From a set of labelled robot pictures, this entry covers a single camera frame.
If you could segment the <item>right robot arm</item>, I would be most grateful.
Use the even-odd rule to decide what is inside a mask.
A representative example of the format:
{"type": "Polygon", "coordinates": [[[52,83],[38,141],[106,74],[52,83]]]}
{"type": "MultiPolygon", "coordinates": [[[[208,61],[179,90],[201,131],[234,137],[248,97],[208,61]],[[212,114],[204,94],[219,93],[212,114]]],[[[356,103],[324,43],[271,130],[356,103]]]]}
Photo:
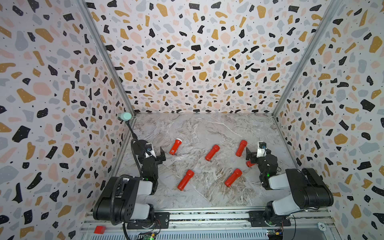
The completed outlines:
{"type": "Polygon", "coordinates": [[[263,212],[268,226],[282,224],[290,215],[308,209],[330,207],[334,197],[322,178],[312,168],[286,169],[279,174],[278,158],[261,142],[256,152],[246,149],[247,166],[256,165],[259,179],[266,190],[289,189],[290,193],[279,200],[270,201],[263,212]]]}

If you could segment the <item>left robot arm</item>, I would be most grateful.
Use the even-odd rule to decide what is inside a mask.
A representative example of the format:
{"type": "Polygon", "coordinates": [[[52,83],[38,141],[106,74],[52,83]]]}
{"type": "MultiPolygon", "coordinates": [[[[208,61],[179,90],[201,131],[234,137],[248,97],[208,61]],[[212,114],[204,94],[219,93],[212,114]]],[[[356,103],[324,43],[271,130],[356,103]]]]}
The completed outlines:
{"type": "Polygon", "coordinates": [[[155,194],[159,179],[158,165],[165,160],[165,152],[161,150],[159,156],[139,158],[142,177],[112,177],[93,208],[93,218],[108,221],[114,226],[126,224],[126,230],[168,228],[168,213],[156,213],[152,204],[137,201],[138,196],[155,194]]]}

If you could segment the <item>red flashlight white rim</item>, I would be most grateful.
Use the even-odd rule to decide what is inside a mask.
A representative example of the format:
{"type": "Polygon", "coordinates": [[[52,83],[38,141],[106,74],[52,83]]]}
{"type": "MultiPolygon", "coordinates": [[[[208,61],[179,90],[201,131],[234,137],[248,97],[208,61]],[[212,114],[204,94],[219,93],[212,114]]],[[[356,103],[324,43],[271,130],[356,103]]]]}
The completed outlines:
{"type": "Polygon", "coordinates": [[[176,140],[175,140],[175,142],[174,142],[174,144],[173,144],[169,154],[174,156],[181,144],[182,144],[182,140],[179,139],[179,138],[176,138],[176,140]]]}

